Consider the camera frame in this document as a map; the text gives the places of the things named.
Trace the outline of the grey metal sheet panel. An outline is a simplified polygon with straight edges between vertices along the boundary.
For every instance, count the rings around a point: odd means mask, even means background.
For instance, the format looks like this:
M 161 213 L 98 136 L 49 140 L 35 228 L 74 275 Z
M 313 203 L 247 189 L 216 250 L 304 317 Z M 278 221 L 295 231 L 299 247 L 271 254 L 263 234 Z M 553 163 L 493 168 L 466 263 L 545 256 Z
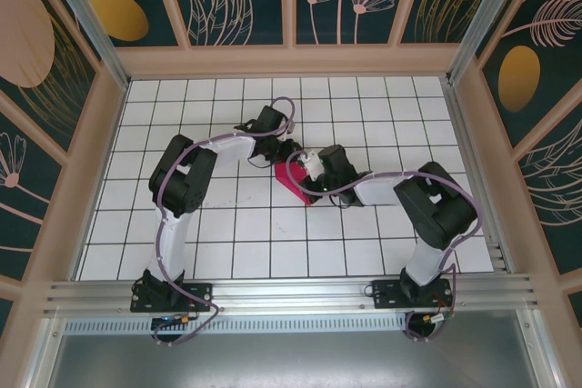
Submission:
M 176 348 L 144 336 L 68 336 L 50 388 L 537 388 L 520 343 L 452 335 L 208 334 Z

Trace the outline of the aluminium side rail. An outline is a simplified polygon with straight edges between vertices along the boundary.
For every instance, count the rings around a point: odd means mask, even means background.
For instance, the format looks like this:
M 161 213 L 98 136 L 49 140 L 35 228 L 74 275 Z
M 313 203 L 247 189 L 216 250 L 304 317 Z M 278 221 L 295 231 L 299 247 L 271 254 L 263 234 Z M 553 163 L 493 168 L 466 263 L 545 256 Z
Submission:
M 507 248 L 506 237 L 493 202 L 485 169 L 477 150 L 477 143 L 472 135 L 455 87 L 443 84 L 442 88 L 466 168 L 469 187 L 473 197 L 477 200 L 478 206 L 481 208 L 482 225 L 477 239 L 484 241 L 488 258 L 496 274 L 513 274 L 515 266 L 511 259 L 511 253 Z

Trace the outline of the aluminium mounting rail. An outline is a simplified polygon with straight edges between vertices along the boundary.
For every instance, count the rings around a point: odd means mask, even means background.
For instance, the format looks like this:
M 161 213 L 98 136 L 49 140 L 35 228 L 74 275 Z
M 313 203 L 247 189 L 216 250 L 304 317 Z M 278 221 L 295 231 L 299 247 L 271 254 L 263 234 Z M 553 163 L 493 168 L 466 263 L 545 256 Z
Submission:
M 372 277 L 216 280 L 213 303 L 223 315 L 371 313 Z M 53 283 L 41 301 L 48 316 L 128 316 L 130 281 Z M 526 274 L 459 274 L 458 311 L 533 309 L 538 306 Z

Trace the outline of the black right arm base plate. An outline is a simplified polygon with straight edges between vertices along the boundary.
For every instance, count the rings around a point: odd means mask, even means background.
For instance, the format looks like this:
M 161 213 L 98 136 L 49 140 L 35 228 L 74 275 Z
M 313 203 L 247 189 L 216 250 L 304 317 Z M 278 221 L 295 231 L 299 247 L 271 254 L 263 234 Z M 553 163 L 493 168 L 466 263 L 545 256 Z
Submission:
M 422 287 L 415 282 L 403 284 L 399 279 L 375 280 L 371 285 L 376 309 L 432 309 L 453 303 L 452 286 L 445 278 Z

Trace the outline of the aluminium frame post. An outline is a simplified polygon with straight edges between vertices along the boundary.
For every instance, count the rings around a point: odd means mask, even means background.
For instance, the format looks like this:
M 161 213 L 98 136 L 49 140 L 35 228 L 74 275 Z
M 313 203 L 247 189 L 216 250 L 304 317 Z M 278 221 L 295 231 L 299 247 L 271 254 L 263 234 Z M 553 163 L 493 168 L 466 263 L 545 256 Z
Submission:
M 123 91 L 127 90 L 129 76 L 118 57 L 109 36 L 101 26 L 88 0 L 66 0 L 76 13 L 80 25 L 85 29 L 102 61 Z
M 506 0 L 482 0 L 447 70 L 447 84 L 456 85 L 473 59 Z

